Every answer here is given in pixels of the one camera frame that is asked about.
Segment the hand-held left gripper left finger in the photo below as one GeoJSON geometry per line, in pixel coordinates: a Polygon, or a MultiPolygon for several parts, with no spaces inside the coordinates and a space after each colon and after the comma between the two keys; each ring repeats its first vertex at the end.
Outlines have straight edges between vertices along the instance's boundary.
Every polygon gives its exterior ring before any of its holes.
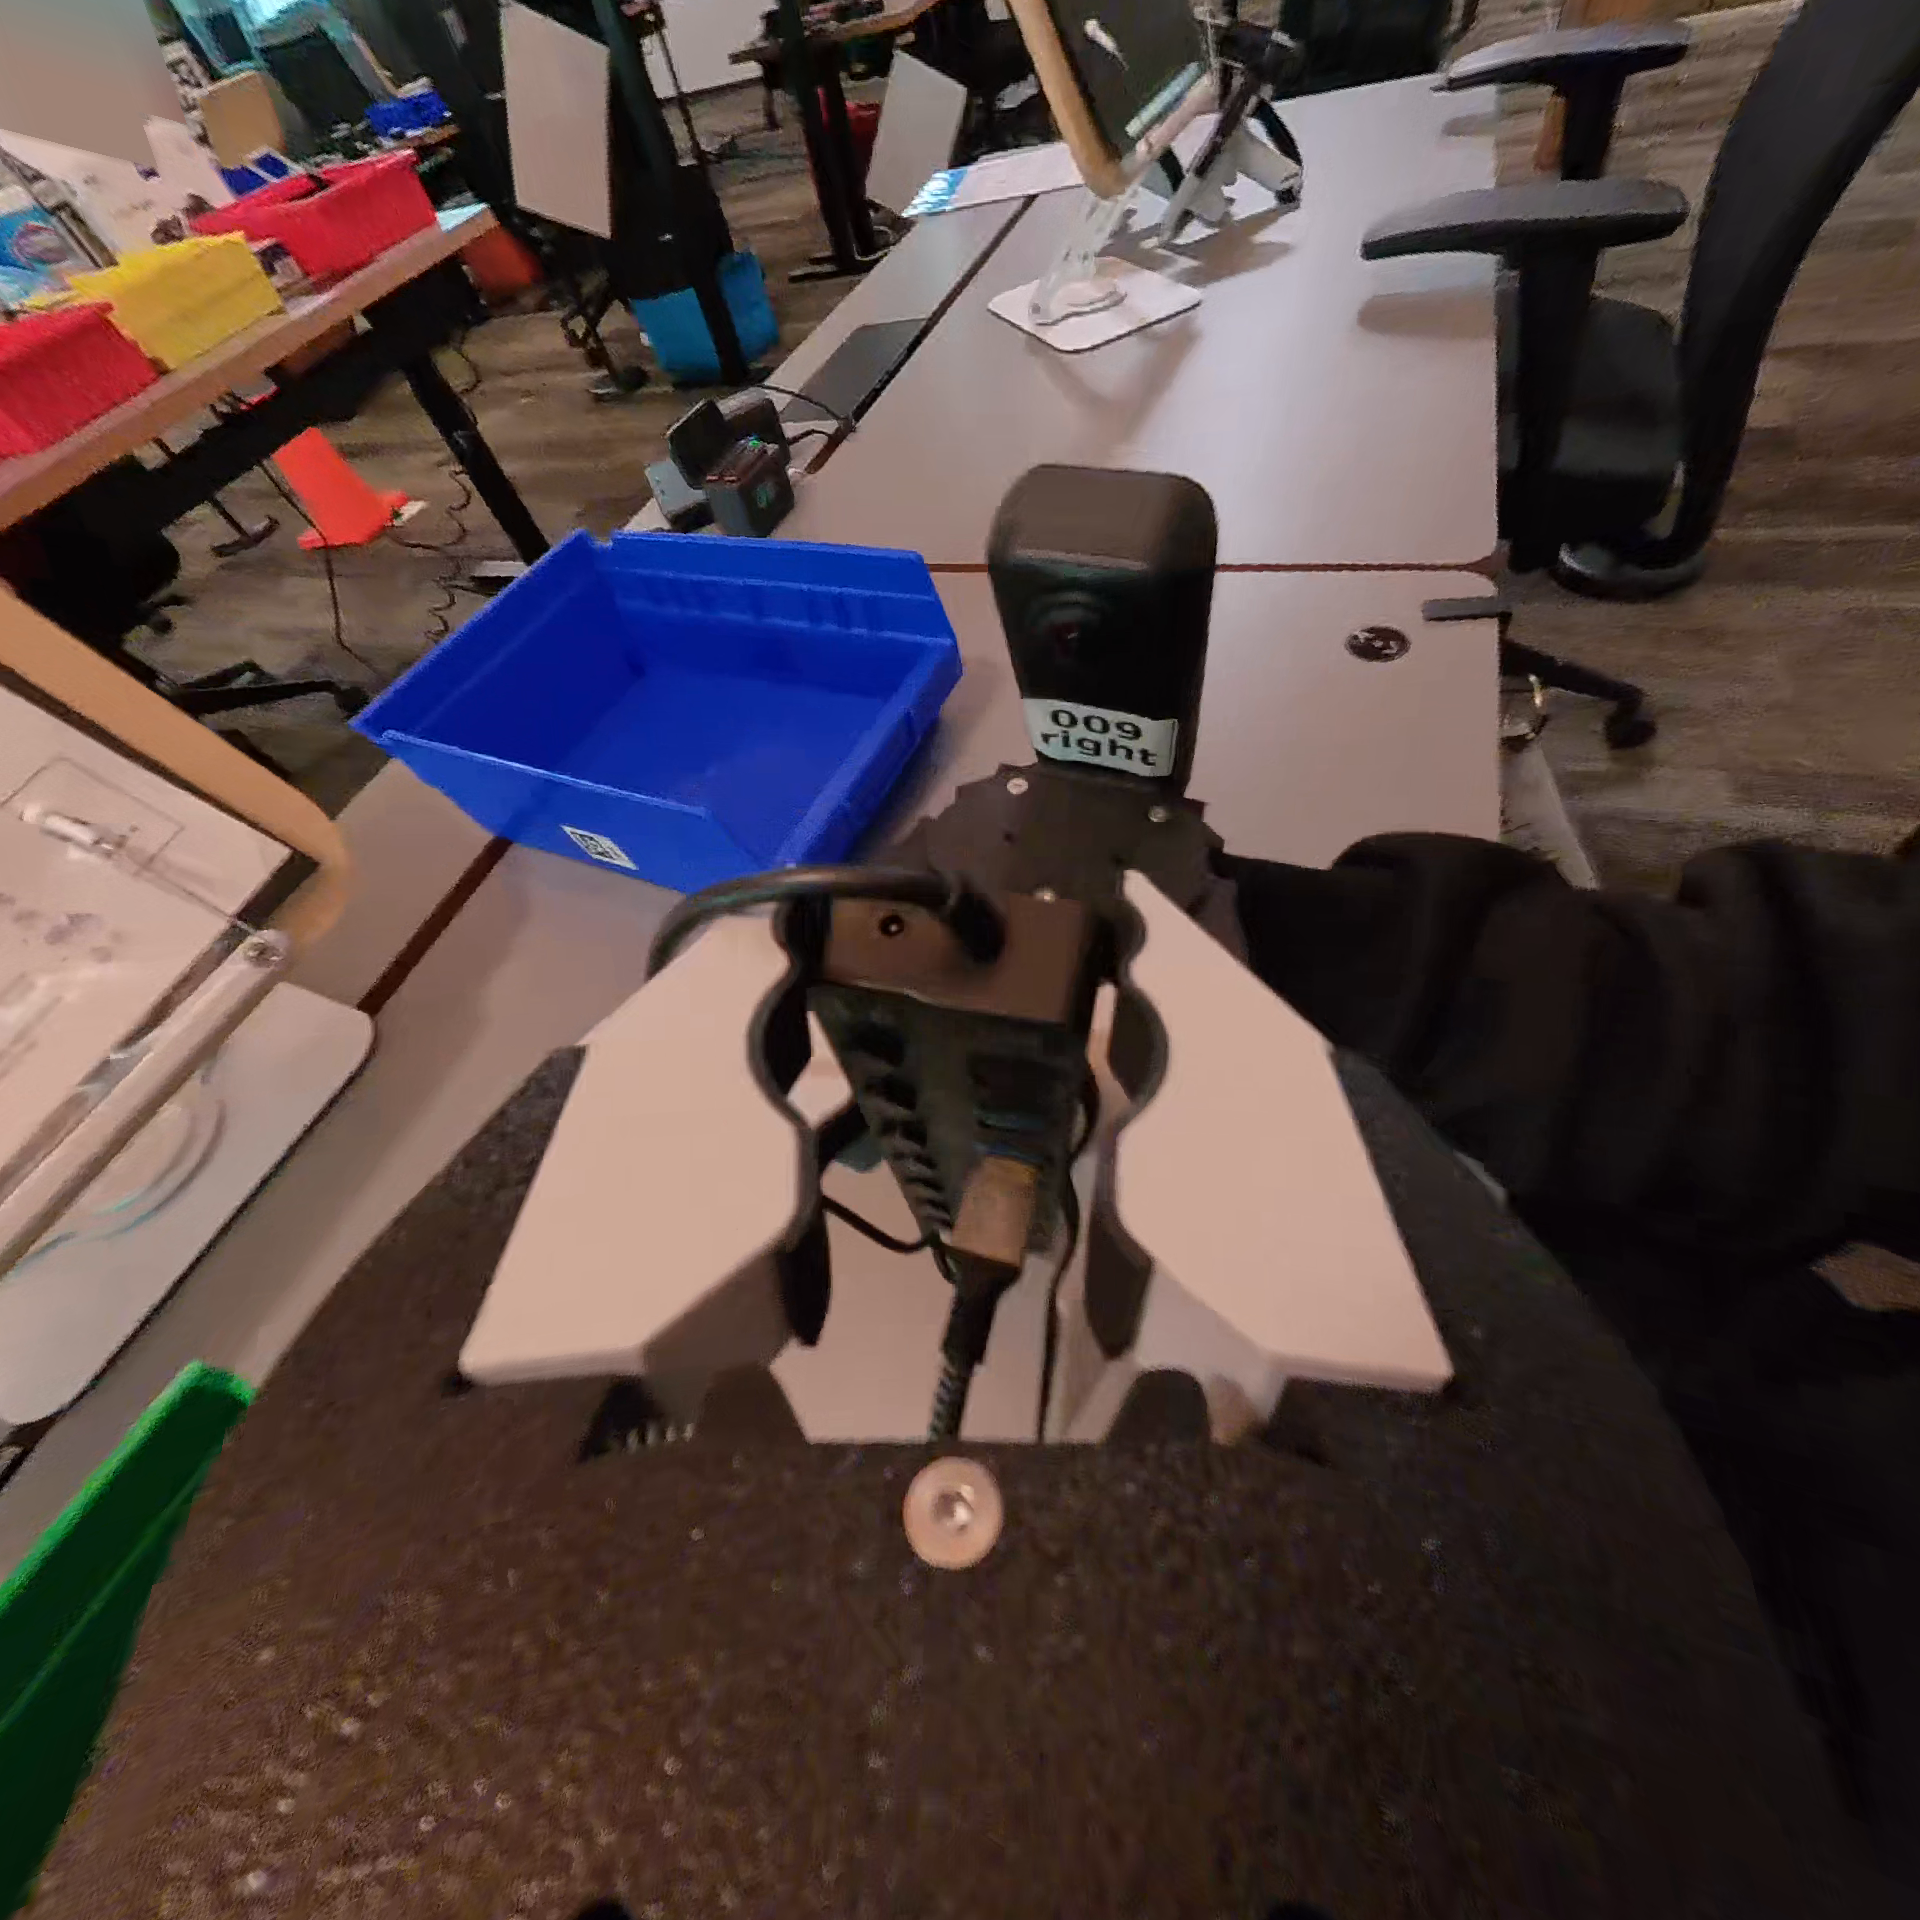
{"type": "Polygon", "coordinates": [[[687,951],[581,1049],[460,1343],[475,1387],[637,1376],[688,1403],[830,1316],[812,1035],[786,951],[687,951]]]}

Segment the black usb hub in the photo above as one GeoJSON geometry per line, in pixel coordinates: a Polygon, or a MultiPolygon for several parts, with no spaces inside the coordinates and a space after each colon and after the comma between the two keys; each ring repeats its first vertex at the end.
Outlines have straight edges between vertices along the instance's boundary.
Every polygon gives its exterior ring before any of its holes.
{"type": "Polygon", "coordinates": [[[778,941],[911,1221],[1010,1282],[1067,1223],[1107,916],[948,873],[795,873],[778,941]]]}

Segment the person's right forearm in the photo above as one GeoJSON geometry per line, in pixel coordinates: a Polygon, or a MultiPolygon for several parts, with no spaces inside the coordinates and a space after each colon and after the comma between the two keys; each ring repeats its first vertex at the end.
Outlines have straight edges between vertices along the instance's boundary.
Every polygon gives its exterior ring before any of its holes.
{"type": "Polygon", "coordinates": [[[1221,854],[1251,965],[1377,1064],[1540,1240],[1660,1305],[1677,1394],[1849,1527],[1916,1542],[1916,1316],[1825,1261],[1916,1261],[1920,873],[1790,839],[1670,896],[1462,834],[1329,873],[1221,854]]]}

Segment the wood-framed tablet on stand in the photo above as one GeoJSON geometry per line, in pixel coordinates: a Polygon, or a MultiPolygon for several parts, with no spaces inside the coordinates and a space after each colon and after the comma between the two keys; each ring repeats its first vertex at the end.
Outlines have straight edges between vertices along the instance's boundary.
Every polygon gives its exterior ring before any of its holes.
{"type": "Polygon", "coordinates": [[[338,823],[0,599],[0,1430],[27,1457],[357,1079],[338,823]]]}
{"type": "Polygon", "coordinates": [[[1083,210],[1048,268],[989,311],[1084,356],[1198,304],[1167,273],[1107,257],[1140,188],[1183,204],[1176,137],[1217,107],[1215,55],[1189,0],[1010,0],[1048,120],[1083,173],[1083,210]]]}

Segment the flat black laptop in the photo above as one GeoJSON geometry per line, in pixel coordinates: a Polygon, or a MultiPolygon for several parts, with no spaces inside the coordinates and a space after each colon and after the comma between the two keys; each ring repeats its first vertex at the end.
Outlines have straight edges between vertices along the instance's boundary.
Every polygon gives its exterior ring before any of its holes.
{"type": "Polygon", "coordinates": [[[924,343],[928,319],[857,324],[849,336],[830,346],[812,376],[778,376],[778,429],[786,434],[834,434],[872,412],[872,403],[890,388],[890,376],[924,343]]]}

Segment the blue white paper sheet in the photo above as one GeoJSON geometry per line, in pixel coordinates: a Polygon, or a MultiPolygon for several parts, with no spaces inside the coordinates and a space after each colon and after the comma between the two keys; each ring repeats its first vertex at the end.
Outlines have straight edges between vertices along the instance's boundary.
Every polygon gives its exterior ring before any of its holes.
{"type": "Polygon", "coordinates": [[[1074,188],[1083,167],[1067,144],[1007,149],[975,166],[956,166],[924,181],[924,188],[899,204],[908,221],[934,221],[969,204],[1032,202],[1048,188],[1074,188]]]}

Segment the white phone stand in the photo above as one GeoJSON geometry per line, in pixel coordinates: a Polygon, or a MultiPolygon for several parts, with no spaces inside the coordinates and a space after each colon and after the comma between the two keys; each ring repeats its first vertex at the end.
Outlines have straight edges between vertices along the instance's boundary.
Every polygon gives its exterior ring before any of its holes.
{"type": "Polygon", "coordinates": [[[1193,221],[1221,228],[1234,219],[1230,187],[1262,187],[1281,210],[1305,202],[1305,149],[1281,128],[1274,95],[1305,74],[1305,41],[1274,28],[1234,23],[1217,30],[1215,59],[1215,130],[1176,166],[1176,187],[1156,244],[1170,250],[1193,221]]]}

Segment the blue plastic bin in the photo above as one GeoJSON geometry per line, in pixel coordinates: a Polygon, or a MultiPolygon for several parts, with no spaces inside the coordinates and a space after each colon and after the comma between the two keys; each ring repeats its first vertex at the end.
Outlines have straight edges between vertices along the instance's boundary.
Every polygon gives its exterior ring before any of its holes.
{"type": "Polygon", "coordinates": [[[908,550],[568,534],[353,736],[490,839],[688,896],[854,854],[956,687],[908,550]]]}

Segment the blue storage container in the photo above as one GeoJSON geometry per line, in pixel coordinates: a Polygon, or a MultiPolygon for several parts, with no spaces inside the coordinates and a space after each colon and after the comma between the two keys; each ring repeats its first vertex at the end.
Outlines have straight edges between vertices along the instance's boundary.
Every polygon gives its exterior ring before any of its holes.
{"type": "MultiPolygon", "coordinates": [[[[734,319],[734,336],[740,336],[743,358],[763,363],[778,346],[778,319],[777,319],[758,255],[748,255],[748,250],[721,255],[717,298],[734,319]]],[[[717,343],[706,334],[706,311],[700,311],[696,292],[645,298],[645,300],[629,300],[629,311],[672,388],[696,389],[696,388],[721,382],[717,343]]]]}

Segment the white board panel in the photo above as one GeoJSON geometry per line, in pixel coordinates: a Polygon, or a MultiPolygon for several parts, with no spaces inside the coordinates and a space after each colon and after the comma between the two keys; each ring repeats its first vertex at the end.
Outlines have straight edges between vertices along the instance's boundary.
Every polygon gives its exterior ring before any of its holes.
{"type": "Polygon", "coordinates": [[[865,202],[908,219],[911,193],[948,167],[969,95],[911,55],[890,59],[865,202]]]}
{"type": "Polygon", "coordinates": [[[528,219],[596,244],[611,236],[606,91],[611,59],[596,36],[507,0],[500,99],[509,193],[528,219]]]}

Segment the black office chair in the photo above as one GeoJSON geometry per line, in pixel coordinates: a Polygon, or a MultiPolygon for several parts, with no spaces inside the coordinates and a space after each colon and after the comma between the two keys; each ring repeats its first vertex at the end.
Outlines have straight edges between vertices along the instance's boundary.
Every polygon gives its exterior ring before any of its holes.
{"type": "Polygon", "coordinates": [[[134,641],[170,641],[172,614],[189,607],[189,599],[178,593],[178,550],[162,534],[110,534],[85,519],[85,509],[87,494],[65,494],[38,519],[7,527],[0,572],[31,614],[40,614],[85,648],[96,648],[136,687],[156,690],[170,709],[202,722],[291,704],[332,704],[338,716],[367,709],[367,690],[349,681],[285,681],[256,660],[231,660],[196,681],[172,681],[146,665],[134,641]]]}
{"type": "Polygon", "coordinates": [[[1813,0],[1748,86],[1705,187],[1681,311],[1598,298],[1598,257],[1660,244],[1686,202],[1602,173],[1624,78],[1681,28],[1602,23],[1492,41],[1434,91],[1544,86],[1554,173],[1382,219],[1359,257],[1496,257],[1496,541],[1506,577],[1598,602],[1686,593],[1733,477],[1762,356],[1832,210],[1916,99],[1920,7],[1813,0]]]}

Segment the orange traffic cone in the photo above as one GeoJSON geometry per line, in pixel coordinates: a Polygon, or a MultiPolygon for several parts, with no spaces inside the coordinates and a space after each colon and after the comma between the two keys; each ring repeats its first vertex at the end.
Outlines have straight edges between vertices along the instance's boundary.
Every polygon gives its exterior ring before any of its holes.
{"type": "Polygon", "coordinates": [[[308,556],[380,545],[411,510],[406,490],[367,486],[321,429],[295,434],[268,470],[308,519],[308,556]]]}

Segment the red plastic bin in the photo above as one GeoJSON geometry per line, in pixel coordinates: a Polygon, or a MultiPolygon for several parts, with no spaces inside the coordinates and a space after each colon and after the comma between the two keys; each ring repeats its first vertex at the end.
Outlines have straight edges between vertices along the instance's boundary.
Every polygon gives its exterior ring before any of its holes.
{"type": "Polygon", "coordinates": [[[249,244],[281,244],[311,283],[342,278],[430,228],[437,204],[411,152],[321,166],[315,173],[285,173],[189,219],[196,236],[235,235],[249,244]]]}
{"type": "Polygon", "coordinates": [[[156,363],[110,324],[110,304],[27,311],[0,327],[0,454],[45,454],[146,388],[156,363]]]}

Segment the yellow plastic bin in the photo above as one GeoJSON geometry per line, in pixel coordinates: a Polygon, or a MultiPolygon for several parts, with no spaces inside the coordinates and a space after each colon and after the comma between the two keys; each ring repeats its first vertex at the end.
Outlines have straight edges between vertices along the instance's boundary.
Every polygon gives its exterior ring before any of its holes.
{"type": "Polygon", "coordinates": [[[100,300],[162,376],[217,356],[256,324],[285,319],[285,298],[243,235],[178,236],[110,268],[66,273],[73,300],[100,300]]]}

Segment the black desk frame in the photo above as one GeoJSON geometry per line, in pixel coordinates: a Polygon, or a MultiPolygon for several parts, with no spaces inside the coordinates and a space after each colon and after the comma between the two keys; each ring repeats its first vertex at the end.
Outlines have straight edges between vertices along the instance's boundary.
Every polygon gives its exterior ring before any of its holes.
{"type": "Polygon", "coordinates": [[[872,219],[854,167],[842,48],[897,41],[928,12],[934,0],[888,0],[888,7],[778,0],[758,15],[758,36],[734,55],[734,65],[753,65],[763,78],[777,78],[802,120],[802,152],[830,250],[812,255],[802,268],[791,268],[786,273],[791,283],[857,278],[890,255],[897,235],[888,219],[878,221],[872,219]]]}

